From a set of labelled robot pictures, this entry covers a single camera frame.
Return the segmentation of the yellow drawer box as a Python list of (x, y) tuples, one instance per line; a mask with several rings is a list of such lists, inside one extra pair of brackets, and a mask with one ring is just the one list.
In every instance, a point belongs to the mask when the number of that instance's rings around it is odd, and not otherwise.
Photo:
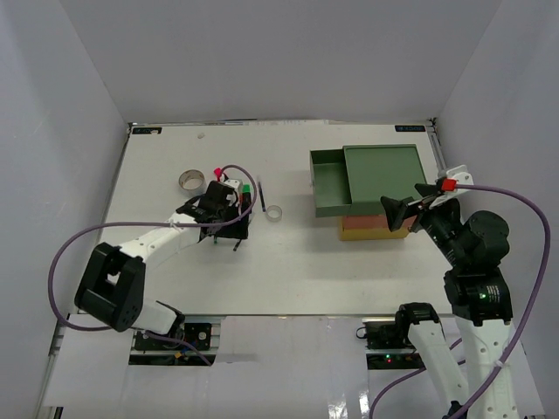
[(404, 221), (402, 228), (388, 232), (386, 230), (341, 230), (341, 218), (339, 218), (339, 236), (342, 241), (403, 239), (409, 235), (410, 227), (415, 221), (414, 218)]

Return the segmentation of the black label corner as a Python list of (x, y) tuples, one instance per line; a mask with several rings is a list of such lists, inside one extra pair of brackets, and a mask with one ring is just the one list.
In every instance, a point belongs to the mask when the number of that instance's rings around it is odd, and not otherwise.
[(426, 128), (423, 125), (395, 125), (395, 130), (401, 133), (421, 133), (425, 132)]
[(133, 135), (140, 135), (140, 134), (161, 134), (162, 128), (161, 127), (133, 127), (131, 134)]

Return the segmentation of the pink cap black marker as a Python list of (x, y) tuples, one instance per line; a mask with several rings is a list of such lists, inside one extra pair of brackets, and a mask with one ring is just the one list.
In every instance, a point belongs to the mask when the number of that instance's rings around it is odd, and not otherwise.
[(213, 170), (214, 176), (216, 177), (217, 181), (220, 181), (223, 175), (223, 170), (221, 168), (215, 168)]

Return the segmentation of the green cap black marker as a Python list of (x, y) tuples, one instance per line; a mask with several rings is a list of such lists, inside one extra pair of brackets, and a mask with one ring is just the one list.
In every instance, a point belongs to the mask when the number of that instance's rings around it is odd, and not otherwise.
[(242, 204), (244, 206), (250, 206), (252, 204), (252, 191), (251, 191), (251, 186), (248, 184), (243, 186)]

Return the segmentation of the purple tip pen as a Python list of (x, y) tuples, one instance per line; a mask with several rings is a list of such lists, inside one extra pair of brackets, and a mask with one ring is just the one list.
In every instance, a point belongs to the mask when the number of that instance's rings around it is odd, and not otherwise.
[(261, 208), (262, 208), (262, 211), (264, 213), (266, 213), (266, 201), (265, 201), (264, 190), (263, 190), (263, 186), (262, 186), (262, 180), (261, 180), (260, 176), (258, 177), (257, 182), (258, 182), (258, 187), (259, 187), (259, 198), (260, 198), (260, 202), (261, 202)]

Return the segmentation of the small clear tape roll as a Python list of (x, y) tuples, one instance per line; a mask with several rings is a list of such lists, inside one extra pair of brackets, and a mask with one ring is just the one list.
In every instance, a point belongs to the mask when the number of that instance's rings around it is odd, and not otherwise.
[(270, 205), (266, 209), (266, 219), (270, 222), (277, 223), (283, 217), (283, 210), (278, 205)]

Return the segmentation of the large clear tape roll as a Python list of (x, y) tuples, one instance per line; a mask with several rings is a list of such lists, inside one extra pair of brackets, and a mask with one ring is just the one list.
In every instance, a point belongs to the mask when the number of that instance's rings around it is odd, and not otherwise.
[(181, 173), (178, 185), (188, 197), (200, 196), (207, 189), (204, 173), (197, 169), (189, 169)]

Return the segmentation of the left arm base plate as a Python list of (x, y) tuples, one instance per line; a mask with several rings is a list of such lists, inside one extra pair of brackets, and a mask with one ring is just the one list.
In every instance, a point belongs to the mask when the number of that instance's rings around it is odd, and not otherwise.
[[(167, 338), (183, 340), (200, 351), (210, 348), (212, 324), (211, 323), (184, 323), (175, 331), (166, 335)], [(136, 351), (163, 351), (187, 349), (184, 345), (156, 340), (138, 332), (135, 334), (133, 349)]]

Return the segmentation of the black label left corner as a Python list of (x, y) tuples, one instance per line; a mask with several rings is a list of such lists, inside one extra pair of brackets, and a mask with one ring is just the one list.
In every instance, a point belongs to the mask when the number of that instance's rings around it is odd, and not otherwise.
[(131, 134), (133, 135), (140, 135), (140, 134), (161, 134), (162, 128), (161, 127), (133, 127)]

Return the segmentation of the black label right corner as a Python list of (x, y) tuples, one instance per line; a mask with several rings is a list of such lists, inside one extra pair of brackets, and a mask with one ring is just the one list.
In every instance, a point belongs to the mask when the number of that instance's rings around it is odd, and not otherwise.
[(395, 125), (395, 130), (401, 133), (421, 133), (425, 132), (426, 128), (423, 125)]

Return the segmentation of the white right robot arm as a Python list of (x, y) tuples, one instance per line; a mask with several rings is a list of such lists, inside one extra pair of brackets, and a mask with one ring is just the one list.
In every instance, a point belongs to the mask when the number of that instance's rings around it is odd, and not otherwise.
[(466, 369), (447, 346), (443, 327), (427, 303), (399, 307), (394, 335), (403, 347), (415, 347), (448, 416), (516, 418), (510, 366), (500, 357), (509, 342), (513, 318), (510, 291), (500, 271), (509, 252), (507, 222), (480, 210), (461, 219), (456, 198), (440, 197), (431, 185), (417, 185), (422, 198), (382, 197), (390, 230), (411, 218), (451, 268), (444, 275), (446, 297), (462, 339)]

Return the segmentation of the green drawer tray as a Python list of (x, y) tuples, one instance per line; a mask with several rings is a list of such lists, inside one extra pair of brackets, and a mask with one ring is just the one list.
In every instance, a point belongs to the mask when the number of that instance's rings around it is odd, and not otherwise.
[(372, 146), (312, 150), (310, 172), (315, 215), (382, 214), (380, 168)]

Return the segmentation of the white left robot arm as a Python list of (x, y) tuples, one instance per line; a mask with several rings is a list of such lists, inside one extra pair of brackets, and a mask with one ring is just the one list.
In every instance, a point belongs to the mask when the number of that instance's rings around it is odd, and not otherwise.
[(119, 245), (98, 244), (87, 262), (74, 304), (117, 332), (147, 330), (166, 348), (183, 342), (181, 313), (144, 297), (145, 280), (167, 259), (207, 237), (248, 238), (250, 188), (240, 180), (212, 181), (176, 209), (168, 224)]

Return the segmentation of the green drawer box shell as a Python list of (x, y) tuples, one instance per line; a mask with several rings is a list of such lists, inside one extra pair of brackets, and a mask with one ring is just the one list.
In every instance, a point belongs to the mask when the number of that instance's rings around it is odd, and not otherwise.
[(419, 198), (415, 189), (425, 183), (417, 147), (403, 145), (345, 146), (351, 216), (384, 213), (381, 198)]

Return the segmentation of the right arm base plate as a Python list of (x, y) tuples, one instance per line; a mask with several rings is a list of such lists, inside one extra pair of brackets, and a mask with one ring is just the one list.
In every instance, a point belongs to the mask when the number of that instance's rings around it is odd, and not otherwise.
[(364, 340), (368, 350), (404, 350), (413, 353), (416, 348), (399, 331), (396, 322), (370, 321), (355, 331), (358, 340)]

